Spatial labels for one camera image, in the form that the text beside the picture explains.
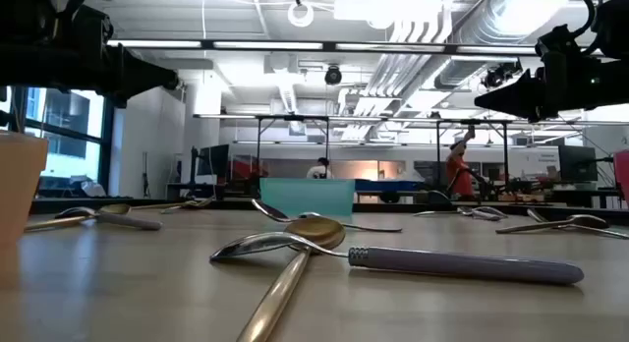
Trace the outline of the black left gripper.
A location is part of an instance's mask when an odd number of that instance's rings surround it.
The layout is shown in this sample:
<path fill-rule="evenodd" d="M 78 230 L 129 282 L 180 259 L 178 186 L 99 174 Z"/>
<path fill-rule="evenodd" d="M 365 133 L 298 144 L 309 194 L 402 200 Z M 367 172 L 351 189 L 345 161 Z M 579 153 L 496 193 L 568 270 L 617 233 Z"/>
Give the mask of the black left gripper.
<path fill-rule="evenodd" d="M 61 69 L 54 84 L 62 92 L 71 89 L 92 90 L 108 98 L 116 108 L 126 108 L 132 97 L 164 87 L 180 85 L 178 74 L 135 57 L 122 44 L 106 46 L 98 62 L 72 61 Z"/>

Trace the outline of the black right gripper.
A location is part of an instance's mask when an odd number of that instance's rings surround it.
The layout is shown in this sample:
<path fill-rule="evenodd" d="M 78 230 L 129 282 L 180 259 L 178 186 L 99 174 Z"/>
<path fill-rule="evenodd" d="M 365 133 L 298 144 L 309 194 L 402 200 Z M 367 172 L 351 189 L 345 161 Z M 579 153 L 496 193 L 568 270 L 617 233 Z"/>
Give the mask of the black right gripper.
<path fill-rule="evenodd" d="M 516 82 L 477 96 L 474 104 L 530 123 L 602 105 L 600 59 L 547 52 L 542 62 L 541 81 L 527 69 Z"/>

